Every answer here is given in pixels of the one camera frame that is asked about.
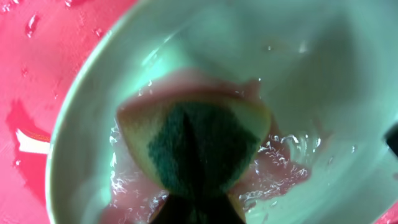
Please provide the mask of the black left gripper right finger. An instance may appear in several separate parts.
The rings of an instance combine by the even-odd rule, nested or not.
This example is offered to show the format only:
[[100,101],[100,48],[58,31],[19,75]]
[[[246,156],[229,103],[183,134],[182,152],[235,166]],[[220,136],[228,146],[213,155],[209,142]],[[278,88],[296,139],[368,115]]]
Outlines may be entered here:
[[195,205],[194,223],[245,224],[246,218],[239,200],[230,194],[224,194],[199,201]]

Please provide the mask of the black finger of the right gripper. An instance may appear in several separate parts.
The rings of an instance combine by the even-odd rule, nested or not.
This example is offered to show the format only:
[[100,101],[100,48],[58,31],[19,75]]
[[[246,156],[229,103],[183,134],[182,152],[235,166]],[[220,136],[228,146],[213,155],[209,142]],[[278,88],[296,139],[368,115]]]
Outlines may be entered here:
[[395,122],[384,135],[389,150],[398,157],[398,122]]

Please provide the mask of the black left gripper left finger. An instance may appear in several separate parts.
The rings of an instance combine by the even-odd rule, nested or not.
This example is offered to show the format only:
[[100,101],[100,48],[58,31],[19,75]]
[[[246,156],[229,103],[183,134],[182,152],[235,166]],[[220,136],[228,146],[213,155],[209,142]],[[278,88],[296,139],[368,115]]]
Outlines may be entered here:
[[150,224],[193,224],[195,222],[193,211],[194,206],[191,201],[170,194],[159,211],[152,216]]

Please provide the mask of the green and yellow sponge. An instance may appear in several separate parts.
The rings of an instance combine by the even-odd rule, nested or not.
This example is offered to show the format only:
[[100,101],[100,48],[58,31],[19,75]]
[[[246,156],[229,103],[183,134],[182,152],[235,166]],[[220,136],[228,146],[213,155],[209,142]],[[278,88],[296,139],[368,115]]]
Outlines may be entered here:
[[128,152],[143,173],[189,200],[227,192],[254,160],[271,127],[264,105],[227,96],[124,106],[116,117]]

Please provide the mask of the light blue plate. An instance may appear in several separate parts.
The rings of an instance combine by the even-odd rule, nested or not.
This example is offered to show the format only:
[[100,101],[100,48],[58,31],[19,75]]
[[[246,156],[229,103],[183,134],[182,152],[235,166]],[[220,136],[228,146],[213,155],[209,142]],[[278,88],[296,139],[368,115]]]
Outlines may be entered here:
[[396,1],[138,1],[60,110],[45,177],[50,222],[150,223],[172,193],[134,162],[116,115],[191,96],[271,114],[224,193],[246,223],[373,223],[397,201],[397,157],[384,139],[397,122]]

